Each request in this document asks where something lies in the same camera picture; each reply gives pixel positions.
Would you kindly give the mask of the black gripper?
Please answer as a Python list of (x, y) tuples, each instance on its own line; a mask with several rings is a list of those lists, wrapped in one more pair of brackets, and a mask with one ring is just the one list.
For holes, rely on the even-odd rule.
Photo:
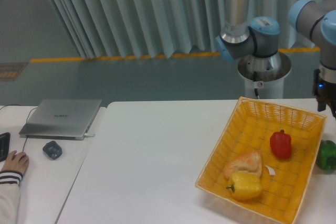
[(327, 82), (320, 77), (320, 70), (315, 69), (313, 74), (313, 88), (312, 93), (318, 103), (318, 112), (326, 109), (327, 103), (334, 118), (336, 118), (336, 104), (335, 104), (335, 83)]

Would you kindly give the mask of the cream sleeved forearm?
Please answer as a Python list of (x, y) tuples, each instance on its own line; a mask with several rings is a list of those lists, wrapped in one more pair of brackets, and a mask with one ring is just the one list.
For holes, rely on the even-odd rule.
[(22, 177), (12, 170), (1, 172), (1, 223), (16, 223)]

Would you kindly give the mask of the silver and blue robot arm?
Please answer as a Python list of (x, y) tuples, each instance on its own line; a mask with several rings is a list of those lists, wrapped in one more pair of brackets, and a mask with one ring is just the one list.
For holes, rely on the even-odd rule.
[[(247, 19), (248, 0), (225, 0), (225, 25), (215, 43), (220, 56), (238, 60), (245, 96), (281, 99), (291, 61), (278, 49), (278, 22), (267, 16)], [(298, 0), (288, 20), (301, 35), (320, 48), (312, 93), (318, 111), (335, 111), (335, 0)]]

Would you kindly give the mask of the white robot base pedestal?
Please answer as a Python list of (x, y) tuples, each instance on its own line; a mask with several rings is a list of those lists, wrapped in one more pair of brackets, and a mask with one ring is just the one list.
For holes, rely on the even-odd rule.
[(282, 99), (284, 81), (290, 71), (291, 61), (281, 52), (267, 58), (248, 55), (238, 62), (245, 97), (253, 99)]

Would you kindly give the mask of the person's hand on mouse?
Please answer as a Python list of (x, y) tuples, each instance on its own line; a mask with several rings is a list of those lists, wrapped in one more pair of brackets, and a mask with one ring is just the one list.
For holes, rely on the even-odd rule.
[(17, 151), (12, 151), (8, 154), (1, 172), (16, 172), (20, 173), (22, 176), (25, 175), (29, 166), (29, 157), (20, 161), (18, 154)]

